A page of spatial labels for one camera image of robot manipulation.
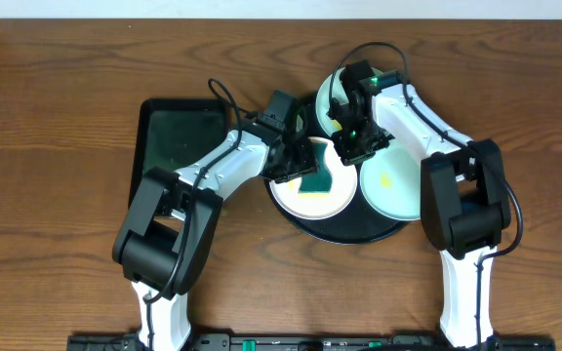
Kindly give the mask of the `green yellow sponge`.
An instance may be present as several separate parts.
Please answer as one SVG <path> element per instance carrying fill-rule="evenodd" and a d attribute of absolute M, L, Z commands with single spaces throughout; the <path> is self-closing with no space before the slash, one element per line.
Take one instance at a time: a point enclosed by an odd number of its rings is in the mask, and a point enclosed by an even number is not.
<path fill-rule="evenodd" d="M 333 178 L 326 165 L 326 143 L 314 143 L 313 149 L 317 161 L 317 171 L 301 178 L 299 193 L 329 193 L 332 189 Z"/>

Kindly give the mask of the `white pink plate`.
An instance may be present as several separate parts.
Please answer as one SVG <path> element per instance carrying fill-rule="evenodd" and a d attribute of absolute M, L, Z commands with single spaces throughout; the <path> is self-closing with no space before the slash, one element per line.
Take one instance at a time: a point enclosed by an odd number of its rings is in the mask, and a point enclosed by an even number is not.
<path fill-rule="evenodd" d="M 272 199 L 290 215 L 302 219 L 320 220 L 332 217 L 345 209 L 355 195 L 357 189 L 357 171 L 354 166 L 344 166 L 331 140 L 311 136 L 314 143 L 326 143 L 326 165 L 333 178 L 329 193 L 299 193 L 301 177 L 288 182 L 270 181 Z"/>

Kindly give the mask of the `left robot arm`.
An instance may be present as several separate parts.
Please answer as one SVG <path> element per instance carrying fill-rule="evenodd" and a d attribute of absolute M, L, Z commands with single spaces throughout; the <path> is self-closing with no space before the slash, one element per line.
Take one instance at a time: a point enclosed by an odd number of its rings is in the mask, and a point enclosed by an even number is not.
<path fill-rule="evenodd" d="M 315 171 L 303 117 L 272 113 L 231 128 L 191 165 L 140 179 L 112 248 L 133 284 L 144 350 L 181 350 L 192 326 L 187 295 L 207 262 L 223 202 L 247 180 L 287 182 Z"/>

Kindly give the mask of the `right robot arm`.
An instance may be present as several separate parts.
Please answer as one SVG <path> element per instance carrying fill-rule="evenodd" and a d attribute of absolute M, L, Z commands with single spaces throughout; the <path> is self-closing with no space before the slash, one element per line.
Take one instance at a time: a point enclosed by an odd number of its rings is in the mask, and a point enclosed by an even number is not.
<path fill-rule="evenodd" d="M 337 69 L 327 101 L 328 117 L 341 126 L 332 139 L 344 164 L 362 164 L 397 142 L 419 165 L 421 226 L 443 268 L 439 327 L 455 348 L 483 345 L 494 334 L 491 266 L 514 199 L 500 149 L 453 129 L 396 71 Z"/>

